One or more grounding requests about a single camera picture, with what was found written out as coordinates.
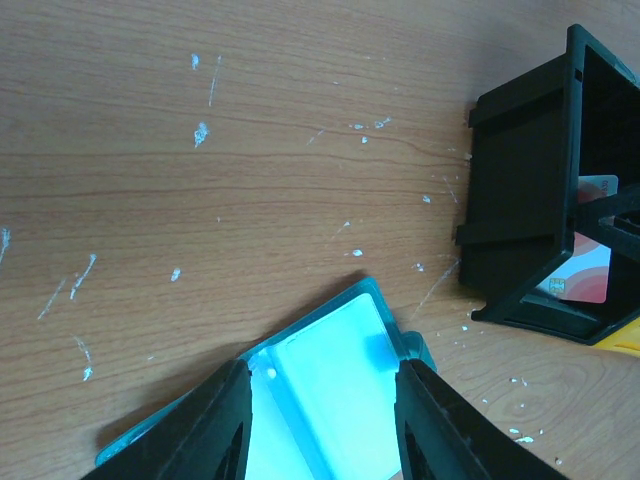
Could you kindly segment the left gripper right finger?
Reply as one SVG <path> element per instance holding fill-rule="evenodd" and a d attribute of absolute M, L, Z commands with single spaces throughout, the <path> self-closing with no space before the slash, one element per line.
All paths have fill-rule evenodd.
<path fill-rule="evenodd" d="M 495 427 L 426 363 L 403 360 L 394 406 L 405 479 L 563 479 Z"/>

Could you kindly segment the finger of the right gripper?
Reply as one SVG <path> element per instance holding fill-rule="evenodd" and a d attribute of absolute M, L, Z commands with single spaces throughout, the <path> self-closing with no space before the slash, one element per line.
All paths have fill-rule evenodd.
<path fill-rule="evenodd" d="M 639 184 L 614 195 L 579 204 L 575 230 L 613 253 L 639 262 Z"/>

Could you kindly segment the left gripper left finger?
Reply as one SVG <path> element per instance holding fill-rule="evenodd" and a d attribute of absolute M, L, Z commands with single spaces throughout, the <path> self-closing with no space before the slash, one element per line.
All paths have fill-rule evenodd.
<path fill-rule="evenodd" d="M 243 479 L 251 433 L 250 371 L 230 360 L 144 436 L 87 479 Z"/>

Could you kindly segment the teal card holder wallet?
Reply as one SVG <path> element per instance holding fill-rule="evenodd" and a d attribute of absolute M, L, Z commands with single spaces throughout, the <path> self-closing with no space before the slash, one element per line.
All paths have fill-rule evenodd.
<path fill-rule="evenodd" d="M 422 335 L 400 330 L 371 278 L 240 355 L 251 374 L 243 479 L 400 478 L 395 376 L 410 359 L 432 362 Z M 95 468 L 189 393 L 105 447 Z"/>

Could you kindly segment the black card bin left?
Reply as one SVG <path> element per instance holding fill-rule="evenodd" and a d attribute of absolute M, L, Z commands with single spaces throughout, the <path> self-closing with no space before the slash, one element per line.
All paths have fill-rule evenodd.
<path fill-rule="evenodd" d="M 594 346 L 639 317 L 639 262 L 611 250 L 604 303 L 536 287 L 571 258 L 580 176 L 639 184 L 639 80 L 580 25 L 565 52 L 481 95 L 472 131 L 459 280 L 479 322 Z"/>

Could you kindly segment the yellow card bin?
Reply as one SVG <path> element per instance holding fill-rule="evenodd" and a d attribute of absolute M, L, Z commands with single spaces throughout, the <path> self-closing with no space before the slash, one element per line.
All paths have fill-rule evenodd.
<path fill-rule="evenodd" d="M 595 348 L 640 357 L 640 318 L 637 317 L 594 345 Z"/>

